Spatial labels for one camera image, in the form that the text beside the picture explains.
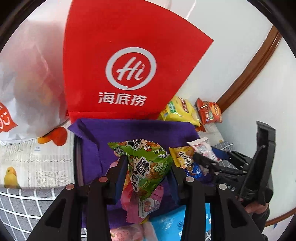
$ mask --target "silver rivet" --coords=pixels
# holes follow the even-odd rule
[[[73,184],[73,183],[68,184],[68,185],[66,186],[66,189],[67,189],[67,190],[72,190],[73,188],[74,188],[74,184]]]
[[[108,181],[107,177],[100,177],[99,178],[100,183],[105,183],[106,181]]]
[[[221,190],[226,190],[227,189],[227,186],[225,184],[221,183],[221,184],[219,184],[219,188]]]
[[[186,177],[185,180],[189,183],[193,182],[194,181],[194,178],[193,177]]]

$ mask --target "purple fabric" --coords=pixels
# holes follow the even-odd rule
[[[69,130],[82,139],[81,161],[83,180],[89,184],[96,177],[106,174],[110,164],[117,160],[108,142],[123,142],[132,139],[145,139],[157,142],[164,149],[169,147],[187,146],[187,142],[199,138],[194,126],[189,122],[161,121],[161,120],[101,120],[78,119]],[[175,205],[167,180],[162,182],[164,195],[160,208],[150,216],[158,216],[169,212]],[[108,217],[110,228],[116,228],[126,223],[126,211],[120,201],[116,205],[109,205]]]

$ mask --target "wooden molding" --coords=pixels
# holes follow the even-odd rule
[[[221,112],[224,112],[253,82],[274,53],[280,39],[281,34],[275,26],[272,26],[267,38],[253,59],[249,62],[244,72],[233,82],[228,90],[217,101]]]
[[[279,216],[277,218],[274,218],[272,220],[267,221],[266,224],[265,224],[265,227],[270,226],[270,225],[274,225],[275,223],[279,223],[280,221],[285,220],[286,218],[292,216],[295,213],[296,213],[296,208],[292,209],[291,211],[289,211],[289,212],[287,212],[287,213],[285,213],[285,214],[283,214],[283,215],[281,215],[281,216]]]

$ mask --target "cartoon chicken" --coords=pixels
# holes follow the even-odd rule
[[[21,188],[17,183],[17,173],[13,167],[9,167],[6,170],[6,175],[4,177],[4,187]]]

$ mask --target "grid patterned fabric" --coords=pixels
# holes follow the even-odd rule
[[[16,241],[26,241],[29,234],[63,188],[0,188],[0,219]],[[86,241],[86,229],[81,230]]]

